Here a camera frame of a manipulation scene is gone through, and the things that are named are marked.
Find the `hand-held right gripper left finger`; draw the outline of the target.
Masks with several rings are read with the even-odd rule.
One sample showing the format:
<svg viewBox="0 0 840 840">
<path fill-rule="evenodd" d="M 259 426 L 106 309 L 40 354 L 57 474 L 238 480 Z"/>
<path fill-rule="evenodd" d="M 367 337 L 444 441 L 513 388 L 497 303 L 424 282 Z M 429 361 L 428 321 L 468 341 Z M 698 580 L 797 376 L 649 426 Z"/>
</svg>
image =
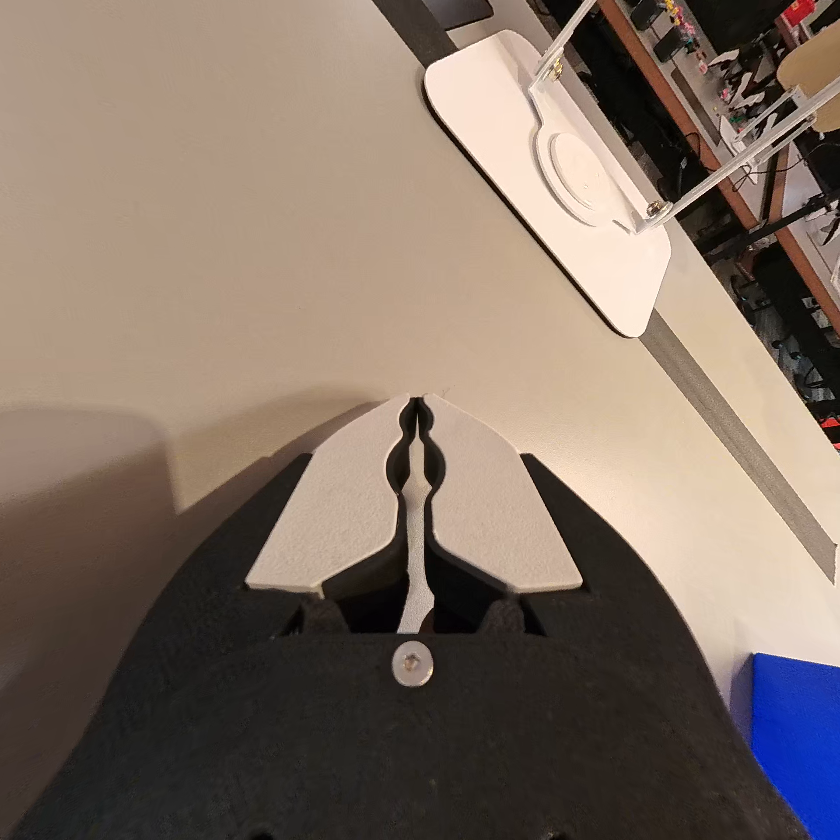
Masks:
<svg viewBox="0 0 840 840">
<path fill-rule="evenodd" d="M 316 447 L 247 586 L 341 601 L 398 583 L 407 569 L 411 442 L 412 397 L 401 394 Z"/>
</svg>

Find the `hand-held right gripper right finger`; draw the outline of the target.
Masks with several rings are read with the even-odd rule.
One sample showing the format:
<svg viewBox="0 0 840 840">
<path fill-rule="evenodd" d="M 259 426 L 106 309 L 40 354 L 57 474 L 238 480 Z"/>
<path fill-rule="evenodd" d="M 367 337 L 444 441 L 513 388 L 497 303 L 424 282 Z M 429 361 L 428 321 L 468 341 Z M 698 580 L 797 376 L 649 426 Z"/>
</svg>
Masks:
<svg viewBox="0 0 840 840">
<path fill-rule="evenodd" d="M 428 546 L 504 592 L 580 589 L 581 572 L 514 445 L 438 395 L 422 397 L 421 414 Z"/>
</svg>

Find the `large blue plastic bin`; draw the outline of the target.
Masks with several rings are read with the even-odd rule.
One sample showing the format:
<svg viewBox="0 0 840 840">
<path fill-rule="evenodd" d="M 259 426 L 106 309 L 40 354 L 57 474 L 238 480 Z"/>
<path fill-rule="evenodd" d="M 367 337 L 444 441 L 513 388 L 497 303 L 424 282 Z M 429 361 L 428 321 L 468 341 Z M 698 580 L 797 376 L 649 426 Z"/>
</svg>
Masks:
<svg viewBox="0 0 840 840">
<path fill-rule="evenodd" d="M 749 655 L 730 713 L 753 755 L 812 838 L 839 838 L 839 667 Z"/>
</svg>

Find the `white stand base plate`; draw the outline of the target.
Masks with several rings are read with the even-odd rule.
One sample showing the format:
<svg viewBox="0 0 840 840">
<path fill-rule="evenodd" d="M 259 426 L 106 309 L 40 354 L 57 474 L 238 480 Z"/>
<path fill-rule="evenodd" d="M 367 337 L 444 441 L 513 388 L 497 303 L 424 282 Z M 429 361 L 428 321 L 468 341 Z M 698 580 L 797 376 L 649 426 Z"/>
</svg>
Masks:
<svg viewBox="0 0 840 840">
<path fill-rule="evenodd" d="M 798 46 L 776 76 L 796 110 L 744 144 L 678 201 L 644 203 L 560 83 L 564 49 L 595 2 L 582 2 L 542 54 L 511 30 L 425 70 L 434 116 L 481 169 L 607 324 L 625 338 L 648 326 L 671 256 L 665 225 L 741 168 L 770 157 L 798 129 L 837 130 L 838 24 Z"/>
</svg>

